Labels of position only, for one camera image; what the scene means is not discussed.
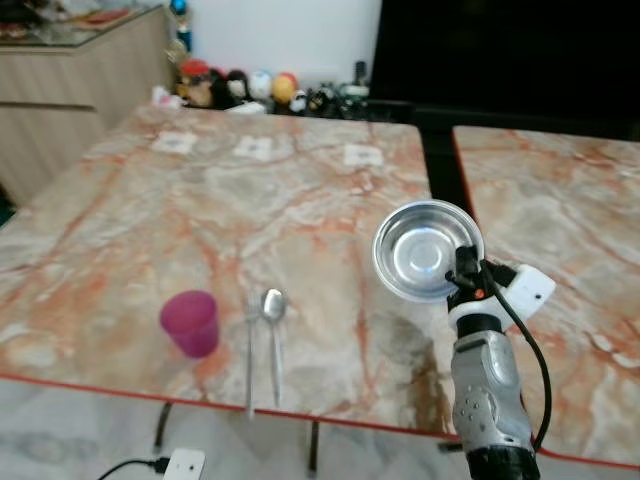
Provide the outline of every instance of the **fork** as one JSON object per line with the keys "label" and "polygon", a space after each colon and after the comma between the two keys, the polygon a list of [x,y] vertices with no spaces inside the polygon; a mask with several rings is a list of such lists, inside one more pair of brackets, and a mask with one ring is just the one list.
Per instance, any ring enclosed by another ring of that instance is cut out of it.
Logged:
{"label": "fork", "polygon": [[247,418],[253,420],[253,326],[256,324],[260,312],[260,299],[257,295],[249,294],[247,299]]}

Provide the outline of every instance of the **metal spoon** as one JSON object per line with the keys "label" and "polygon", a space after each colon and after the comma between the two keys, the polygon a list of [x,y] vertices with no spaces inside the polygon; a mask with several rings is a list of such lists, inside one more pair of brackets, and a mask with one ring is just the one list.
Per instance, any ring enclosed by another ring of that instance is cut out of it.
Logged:
{"label": "metal spoon", "polygon": [[270,288],[262,295],[262,318],[271,325],[271,376],[276,407],[282,399],[282,350],[278,322],[284,317],[287,301],[280,290]]}

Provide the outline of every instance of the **red table edge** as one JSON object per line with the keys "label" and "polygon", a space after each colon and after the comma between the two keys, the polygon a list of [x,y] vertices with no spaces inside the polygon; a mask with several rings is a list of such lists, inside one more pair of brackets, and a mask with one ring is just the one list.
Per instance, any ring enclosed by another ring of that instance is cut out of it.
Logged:
{"label": "red table edge", "polygon": [[[471,200],[471,189],[469,188],[469,182],[467,181],[467,175],[464,171],[464,166],[462,165],[462,155],[460,154],[460,146],[458,145],[458,140],[456,139],[456,127],[453,127],[451,130],[451,138],[453,140],[453,149],[455,151],[455,157],[456,157],[456,163],[458,166],[458,170],[460,171],[460,178],[462,179],[462,184],[463,184],[463,188],[464,188],[464,197],[465,197],[465,201],[467,202],[467,205],[469,206],[469,215],[471,215],[471,217],[473,217],[474,221],[476,223],[476,213],[473,209],[473,202]],[[616,467],[616,468],[625,468],[625,469],[630,469],[630,470],[640,470],[640,465],[631,465],[631,464],[627,464],[627,463],[615,463],[615,462],[607,462],[605,460],[593,460],[591,458],[585,458],[585,457],[574,457],[571,455],[562,455],[560,453],[554,453],[550,450],[547,450],[546,448],[540,448],[539,453],[542,453],[543,455],[546,455],[550,458],[556,458],[558,460],[567,460],[567,461],[571,461],[571,462],[580,462],[580,463],[586,463],[589,465],[600,465],[600,466],[606,466],[606,467]]]}
{"label": "red table edge", "polygon": [[[230,410],[235,412],[242,412],[245,410],[244,407],[234,407],[232,405],[224,405],[220,403],[202,402],[199,400],[187,400],[184,398],[171,398],[171,397],[164,397],[162,395],[151,395],[146,393],[125,392],[122,390],[110,390],[108,388],[102,388],[102,387],[73,385],[70,383],[53,382],[51,380],[40,380],[40,379],[21,377],[19,375],[12,375],[8,373],[0,373],[0,379],[13,380],[17,382],[41,385],[45,387],[59,387],[59,388],[64,388],[68,390],[76,390],[80,392],[99,393],[99,394],[113,395],[118,397],[135,398],[140,400],[153,400],[157,402],[170,402],[170,403],[177,403],[181,405],[215,408],[219,410]],[[458,439],[456,435],[448,434],[448,433],[425,432],[422,430],[415,430],[415,429],[409,429],[409,428],[390,427],[385,425],[376,425],[372,423],[355,422],[353,420],[340,420],[337,418],[314,417],[313,415],[304,415],[304,414],[279,412],[275,410],[263,410],[263,409],[256,409],[256,412],[272,415],[276,417],[294,418],[297,420],[307,420],[310,422],[329,423],[332,425],[340,425],[345,427],[367,428],[371,430],[380,430],[380,431],[386,431],[386,432],[392,432],[392,433],[403,433],[403,434],[423,436],[423,437],[442,438],[445,440]],[[591,465],[600,465],[600,466],[621,468],[621,469],[627,469],[627,470],[640,470],[640,466],[638,465],[629,465],[625,463],[605,462],[601,460],[591,460],[588,458],[572,457],[570,455],[561,455],[561,454],[553,453],[544,448],[541,448],[539,453],[545,456],[548,456],[550,458],[556,458],[558,460],[583,462]]]}

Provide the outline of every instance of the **white wall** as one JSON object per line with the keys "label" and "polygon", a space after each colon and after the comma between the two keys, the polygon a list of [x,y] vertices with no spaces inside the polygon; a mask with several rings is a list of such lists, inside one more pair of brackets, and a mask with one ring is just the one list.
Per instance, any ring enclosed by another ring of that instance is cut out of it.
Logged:
{"label": "white wall", "polygon": [[290,71],[303,86],[371,73],[381,0],[191,0],[194,56],[224,70]]}

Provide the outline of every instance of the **gray drill body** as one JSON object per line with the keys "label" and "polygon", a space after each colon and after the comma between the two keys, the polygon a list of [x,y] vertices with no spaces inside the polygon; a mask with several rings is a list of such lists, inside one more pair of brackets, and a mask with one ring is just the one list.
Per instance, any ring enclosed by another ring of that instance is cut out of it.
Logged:
{"label": "gray drill body", "polygon": [[520,401],[520,377],[509,339],[491,330],[454,344],[453,424],[465,453],[493,446],[533,453],[531,425]]}

